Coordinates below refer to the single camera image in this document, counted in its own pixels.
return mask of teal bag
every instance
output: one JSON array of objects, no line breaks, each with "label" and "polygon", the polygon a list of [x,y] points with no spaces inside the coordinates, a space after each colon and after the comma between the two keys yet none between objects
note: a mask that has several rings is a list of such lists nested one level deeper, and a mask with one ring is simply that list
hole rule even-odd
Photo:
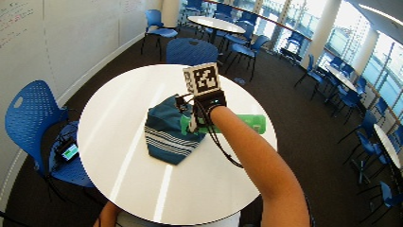
[{"label": "teal bag", "polygon": [[186,135],[181,133],[181,115],[175,106],[175,96],[170,96],[149,109],[145,124],[150,156],[173,165],[177,165],[190,155],[205,137],[205,133],[187,133]]}]

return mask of phone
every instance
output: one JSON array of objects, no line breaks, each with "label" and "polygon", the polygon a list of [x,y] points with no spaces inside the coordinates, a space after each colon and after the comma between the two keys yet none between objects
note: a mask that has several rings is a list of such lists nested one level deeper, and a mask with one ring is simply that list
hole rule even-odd
[{"label": "phone", "polygon": [[64,162],[72,162],[78,156],[78,146],[74,139],[69,139],[57,149],[56,154],[60,156]]}]

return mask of white table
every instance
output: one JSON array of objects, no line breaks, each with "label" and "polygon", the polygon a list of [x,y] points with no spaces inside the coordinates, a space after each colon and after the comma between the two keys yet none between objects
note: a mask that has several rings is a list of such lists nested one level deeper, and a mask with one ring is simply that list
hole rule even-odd
[{"label": "white table", "polygon": [[356,88],[348,78],[343,75],[343,73],[334,68],[331,65],[324,66],[328,72],[335,76],[335,78],[340,81],[340,83],[353,92],[356,92]]},{"label": "white table", "polygon": [[187,17],[189,21],[194,22],[195,24],[199,24],[201,26],[207,26],[212,29],[212,33],[210,35],[210,40],[209,42],[214,44],[215,41],[215,35],[216,35],[216,30],[222,30],[230,33],[238,33],[242,34],[246,31],[236,26],[235,24],[219,20],[212,17],[206,17],[206,16],[189,16]]},{"label": "white table", "polygon": [[381,146],[384,148],[384,151],[387,152],[387,154],[391,157],[392,164],[396,166],[397,169],[400,169],[401,164],[400,164],[399,156],[395,152],[395,148],[392,146],[388,135],[385,134],[385,132],[381,130],[381,128],[376,124],[373,125],[373,128],[375,128],[375,132],[376,132],[377,138],[380,140]]},{"label": "white table", "polygon": [[[207,135],[177,166],[149,155],[147,110],[167,96],[187,93],[183,67],[150,65],[111,79],[83,108],[78,146],[87,176],[111,202],[146,220],[194,225],[228,217],[259,193],[244,170],[230,163]],[[272,123],[259,103],[224,77],[220,83],[235,113],[266,116],[262,136],[276,149]],[[223,136],[218,137],[235,158]]]}]

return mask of chair back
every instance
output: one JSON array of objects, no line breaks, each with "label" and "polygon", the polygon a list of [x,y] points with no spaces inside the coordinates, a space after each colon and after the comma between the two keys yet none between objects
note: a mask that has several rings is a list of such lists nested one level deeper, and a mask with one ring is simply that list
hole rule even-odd
[{"label": "chair back", "polygon": [[367,80],[364,79],[363,76],[360,76],[356,81],[356,91],[359,95],[365,92],[365,87],[367,87]]},{"label": "chair back", "polygon": [[397,129],[392,132],[393,137],[399,143],[399,145],[403,145],[403,126],[399,125]]},{"label": "chair back", "polygon": [[216,62],[218,49],[211,43],[191,39],[175,38],[167,42],[166,63],[198,65],[202,63]]},{"label": "chair back", "polygon": [[314,70],[314,55],[312,54],[308,54],[308,57],[310,57],[310,61],[307,63],[307,68],[306,68],[306,71],[307,72],[311,72]]},{"label": "chair back", "polygon": [[259,37],[255,39],[252,45],[250,46],[250,49],[258,53],[260,50],[262,45],[270,40],[270,38],[264,35],[259,35]]},{"label": "chair back", "polygon": [[66,120],[48,84],[42,80],[29,83],[14,96],[5,114],[5,131],[13,142],[33,157],[37,173],[45,176],[40,153],[42,134],[52,125]]},{"label": "chair back", "polygon": [[377,103],[375,104],[375,108],[376,108],[379,114],[384,115],[385,110],[388,108],[388,104],[381,97],[377,98]]},{"label": "chair back", "polygon": [[202,10],[202,0],[187,0],[186,7]]},{"label": "chair back", "polygon": [[236,26],[239,26],[244,30],[244,33],[242,34],[242,36],[250,42],[251,34],[252,34],[252,31],[254,31],[254,26],[248,22],[244,22],[244,21],[238,21]]},{"label": "chair back", "polygon": [[352,73],[353,68],[351,67],[349,64],[344,64],[342,68],[342,73],[349,78],[349,74]]},{"label": "chair back", "polygon": [[291,36],[287,38],[287,40],[288,40],[288,42],[291,42],[292,44],[295,44],[295,45],[298,45],[298,46],[302,46],[304,37],[303,37],[303,35],[302,35],[299,32],[292,31]]},{"label": "chair back", "polygon": [[215,14],[223,14],[224,16],[231,17],[230,12],[231,12],[231,6],[230,5],[223,4],[223,3],[216,3],[216,9],[214,11],[214,17],[215,17]]},{"label": "chair back", "polygon": [[364,129],[367,138],[373,134],[373,125],[376,124],[376,117],[371,111],[365,111],[364,119],[361,122],[360,128]]},{"label": "chair back", "polygon": [[335,56],[331,62],[328,63],[334,68],[340,69],[340,66],[343,64],[343,60]]},{"label": "chair back", "polygon": [[255,26],[256,14],[254,14],[252,12],[248,12],[248,11],[243,11],[238,21],[247,22],[252,26]]},{"label": "chair back", "polygon": [[226,16],[224,14],[215,14],[215,15],[214,15],[214,18],[215,18],[215,19],[219,19],[219,20],[223,20],[223,21],[226,21],[226,22],[230,22],[230,23],[234,22],[234,20],[231,19],[231,17],[230,17],[230,16]]},{"label": "chair back", "polygon": [[161,11],[157,9],[146,10],[146,19],[147,19],[147,28],[146,32],[149,31],[150,26],[162,27],[163,23],[161,22]]}]

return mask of ceiling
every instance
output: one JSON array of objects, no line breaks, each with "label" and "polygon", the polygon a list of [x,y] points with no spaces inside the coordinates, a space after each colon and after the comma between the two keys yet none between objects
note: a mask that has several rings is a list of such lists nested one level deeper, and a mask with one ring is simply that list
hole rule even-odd
[{"label": "ceiling", "polygon": [[371,27],[403,44],[403,26],[377,13],[363,9],[359,4],[377,9],[403,22],[403,0],[345,0],[367,17]]}]

